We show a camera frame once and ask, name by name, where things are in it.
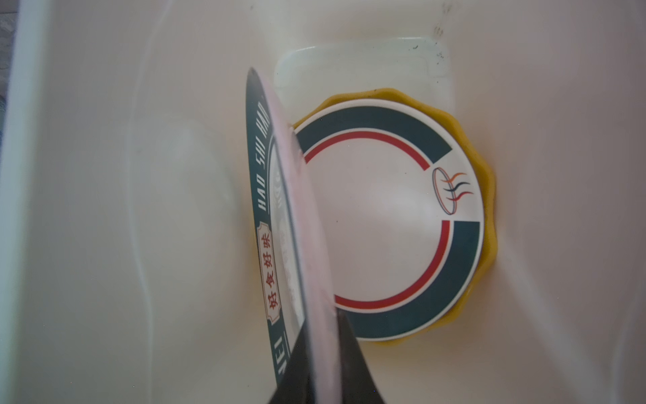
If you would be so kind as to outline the white plastic bin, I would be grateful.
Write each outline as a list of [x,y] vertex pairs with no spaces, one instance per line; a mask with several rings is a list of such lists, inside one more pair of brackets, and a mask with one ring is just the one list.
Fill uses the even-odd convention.
[[392,87],[496,174],[458,318],[364,343],[388,403],[645,400],[642,1],[23,1],[1,154],[4,403],[264,403],[245,83]]

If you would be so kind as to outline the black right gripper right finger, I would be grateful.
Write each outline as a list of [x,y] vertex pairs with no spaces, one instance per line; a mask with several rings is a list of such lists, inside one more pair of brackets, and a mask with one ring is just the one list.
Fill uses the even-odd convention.
[[341,350],[343,404],[384,404],[350,321],[340,310],[337,323]]

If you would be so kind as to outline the white plate green text rim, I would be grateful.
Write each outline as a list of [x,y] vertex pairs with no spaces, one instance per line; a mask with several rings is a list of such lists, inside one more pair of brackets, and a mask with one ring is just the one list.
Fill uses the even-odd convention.
[[330,264],[306,160],[273,86],[246,84],[247,150],[257,257],[277,382],[304,347],[316,403],[340,403],[341,347]]

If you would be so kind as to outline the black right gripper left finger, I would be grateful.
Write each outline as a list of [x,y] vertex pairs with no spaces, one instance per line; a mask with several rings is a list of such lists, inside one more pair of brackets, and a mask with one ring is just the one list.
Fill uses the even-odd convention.
[[309,335],[304,324],[296,339],[291,359],[269,404],[314,404],[315,392],[311,382]]

